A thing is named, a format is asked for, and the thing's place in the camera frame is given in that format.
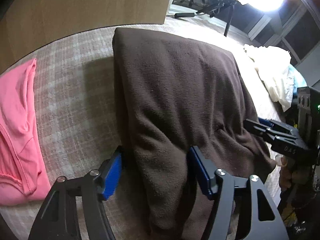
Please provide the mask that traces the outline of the person right hand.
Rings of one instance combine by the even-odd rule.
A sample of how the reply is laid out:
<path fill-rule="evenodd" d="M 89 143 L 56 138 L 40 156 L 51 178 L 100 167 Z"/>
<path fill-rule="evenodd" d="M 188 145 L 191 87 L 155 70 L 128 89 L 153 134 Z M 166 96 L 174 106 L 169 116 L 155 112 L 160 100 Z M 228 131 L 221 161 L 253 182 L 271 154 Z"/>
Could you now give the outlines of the person right hand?
<path fill-rule="evenodd" d="M 284 192 L 296 184 L 305 184 L 309 180 L 310 167 L 297 166 L 297 163 L 284 155 L 276 156 L 277 165 L 280 166 L 279 186 Z"/>

